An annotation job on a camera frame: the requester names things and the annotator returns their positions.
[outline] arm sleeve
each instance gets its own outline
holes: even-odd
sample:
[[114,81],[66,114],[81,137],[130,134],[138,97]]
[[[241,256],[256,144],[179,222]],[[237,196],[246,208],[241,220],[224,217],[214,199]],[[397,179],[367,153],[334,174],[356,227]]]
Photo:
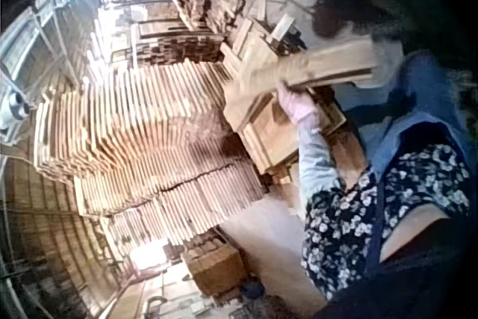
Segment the arm sleeve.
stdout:
[[322,135],[311,128],[298,128],[299,177],[307,200],[321,191],[340,188],[341,181]]

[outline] black and white floral shirt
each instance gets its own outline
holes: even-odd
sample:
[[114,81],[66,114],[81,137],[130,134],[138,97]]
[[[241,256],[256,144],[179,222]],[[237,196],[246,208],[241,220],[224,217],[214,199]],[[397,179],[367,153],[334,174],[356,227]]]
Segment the black and white floral shirt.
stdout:
[[[470,175],[448,145],[430,144],[400,155],[384,180],[382,244],[420,205],[435,204],[449,217],[468,214],[464,188]],[[302,267],[327,300],[364,275],[376,199],[377,183],[369,168],[347,192],[343,181],[336,179],[307,204]]]

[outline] gloved hand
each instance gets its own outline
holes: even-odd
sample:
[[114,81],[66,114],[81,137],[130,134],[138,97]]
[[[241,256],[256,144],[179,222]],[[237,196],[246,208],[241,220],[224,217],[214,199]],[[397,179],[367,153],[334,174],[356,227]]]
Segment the gloved hand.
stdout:
[[292,123],[301,128],[320,129],[319,110],[307,92],[294,92],[285,81],[276,85],[277,99]]

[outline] apron strap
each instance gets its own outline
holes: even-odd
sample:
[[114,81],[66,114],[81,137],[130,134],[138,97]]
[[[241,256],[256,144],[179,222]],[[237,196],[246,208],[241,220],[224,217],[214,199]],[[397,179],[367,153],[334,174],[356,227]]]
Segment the apron strap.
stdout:
[[382,178],[376,186],[376,208],[375,208],[375,223],[372,227],[372,237],[367,251],[367,258],[365,259],[365,275],[371,276],[380,263],[380,250],[382,249],[382,232],[384,221],[385,202],[385,184]]

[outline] concrete floor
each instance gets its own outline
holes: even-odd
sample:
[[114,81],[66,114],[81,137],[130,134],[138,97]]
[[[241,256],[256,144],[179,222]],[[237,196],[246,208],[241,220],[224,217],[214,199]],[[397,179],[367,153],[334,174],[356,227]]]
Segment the concrete floor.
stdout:
[[300,267],[303,224],[285,200],[268,194],[221,229],[246,251],[250,269],[268,294],[282,297],[303,318],[326,305]]

